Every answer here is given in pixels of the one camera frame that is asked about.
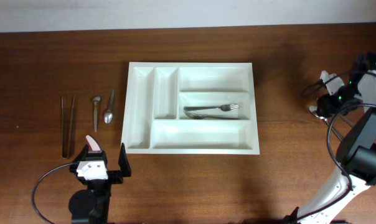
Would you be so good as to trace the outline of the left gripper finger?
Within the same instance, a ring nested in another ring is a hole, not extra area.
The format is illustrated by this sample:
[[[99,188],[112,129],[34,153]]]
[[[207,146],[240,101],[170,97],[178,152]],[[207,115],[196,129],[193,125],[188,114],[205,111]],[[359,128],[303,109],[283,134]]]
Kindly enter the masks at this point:
[[[120,155],[118,159],[118,165],[120,167],[121,175],[123,177],[131,177],[131,167],[126,155],[126,147],[122,142],[120,147]]]
[[[80,161],[84,161],[87,154],[89,152],[88,144],[84,145],[82,151],[78,154],[78,156],[73,160],[73,163],[79,163]]]

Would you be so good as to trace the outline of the pink plastic knife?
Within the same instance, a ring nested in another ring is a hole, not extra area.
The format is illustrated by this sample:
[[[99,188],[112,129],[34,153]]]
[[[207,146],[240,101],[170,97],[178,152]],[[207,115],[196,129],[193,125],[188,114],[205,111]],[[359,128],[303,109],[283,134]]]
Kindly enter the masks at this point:
[[[101,151],[99,144],[95,141],[95,139],[91,135],[86,135],[85,137],[92,151]]]

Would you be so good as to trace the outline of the small teaspoon bowl down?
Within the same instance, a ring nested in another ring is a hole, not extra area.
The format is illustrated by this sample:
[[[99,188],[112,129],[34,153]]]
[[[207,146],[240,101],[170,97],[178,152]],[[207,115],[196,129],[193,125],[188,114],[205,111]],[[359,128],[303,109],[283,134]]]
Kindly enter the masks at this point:
[[[112,90],[109,103],[108,103],[108,109],[104,112],[104,116],[103,116],[104,122],[106,124],[109,124],[113,119],[112,107],[113,107],[114,99],[115,99],[115,90]]]

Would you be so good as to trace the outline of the small teaspoon bowl up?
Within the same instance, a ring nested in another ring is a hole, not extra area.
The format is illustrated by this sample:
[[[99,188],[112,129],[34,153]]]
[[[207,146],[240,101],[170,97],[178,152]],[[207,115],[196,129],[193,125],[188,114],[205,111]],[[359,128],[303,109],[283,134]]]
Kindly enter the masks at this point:
[[[93,102],[93,127],[94,127],[94,132],[97,132],[98,131],[98,104],[101,100],[101,97],[100,96],[95,96],[93,99],[92,99],[92,102]]]

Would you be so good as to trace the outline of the metal fork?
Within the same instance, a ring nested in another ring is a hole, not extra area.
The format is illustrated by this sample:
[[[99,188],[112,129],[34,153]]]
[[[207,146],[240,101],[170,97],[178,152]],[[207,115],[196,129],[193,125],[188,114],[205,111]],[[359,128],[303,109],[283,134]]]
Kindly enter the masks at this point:
[[[184,111],[184,114],[191,119],[228,119],[228,120],[238,120],[239,118],[232,118],[232,117],[224,117],[224,116],[214,116],[214,115],[201,115],[201,114],[194,114],[189,111]]]
[[[238,103],[234,104],[224,104],[220,106],[185,106],[185,111],[197,111],[197,110],[211,110],[211,109],[220,109],[221,111],[233,111],[239,108]]]

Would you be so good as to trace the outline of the large metal spoon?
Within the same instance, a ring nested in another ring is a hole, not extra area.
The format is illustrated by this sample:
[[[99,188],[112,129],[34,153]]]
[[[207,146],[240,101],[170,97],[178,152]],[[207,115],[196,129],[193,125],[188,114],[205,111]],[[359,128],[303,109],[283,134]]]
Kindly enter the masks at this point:
[[[323,116],[319,116],[319,115],[317,114],[317,106],[313,106],[313,105],[309,106],[309,112],[310,112],[312,115],[314,115],[315,117],[319,118],[320,120],[323,120],[323,121],[326,123],[327,126],[330,125],[330,124],[329,124],[329,121],[328,121],[327,118],[325,118],[325,117],[323,117]],[[331,128],[331,131],[336,135],[336,137],[337,137],[340,141],[343,139],[342,134],[341,134],[339,131],[337,131],[335,128]]]
[[[351,127],[354,126],[354,123],[353,123],[351,120],[347,119],[345,116],[340,115],[340,118],[341,118],[343,121],[345,121],[349,126],[351,126]]]

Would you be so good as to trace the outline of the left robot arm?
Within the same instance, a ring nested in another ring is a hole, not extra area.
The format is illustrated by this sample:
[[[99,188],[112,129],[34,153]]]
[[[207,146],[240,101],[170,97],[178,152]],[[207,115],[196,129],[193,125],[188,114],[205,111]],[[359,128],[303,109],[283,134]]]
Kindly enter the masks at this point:
[[[131,168],[126,156],[125,145],[120,147],[118,170],[108,170],[105,151],[91,151],[85,145],[73,160],[69,171],[86,186],[75,192],[69,200],[68,209],[72,223],[107,223],[111,187],[131,177]]]

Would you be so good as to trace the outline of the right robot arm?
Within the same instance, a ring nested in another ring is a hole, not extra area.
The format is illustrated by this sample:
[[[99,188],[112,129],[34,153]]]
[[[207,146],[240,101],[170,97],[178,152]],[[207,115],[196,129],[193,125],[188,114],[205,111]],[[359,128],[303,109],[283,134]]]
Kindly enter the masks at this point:
[[[376,54],[359,55],[341,75],[322,72],[310,87],[325,88],[310,112],[327,124],[326,146],[335,168],[317,194],[283,223],[333,223],[360,193],[376,185]]]

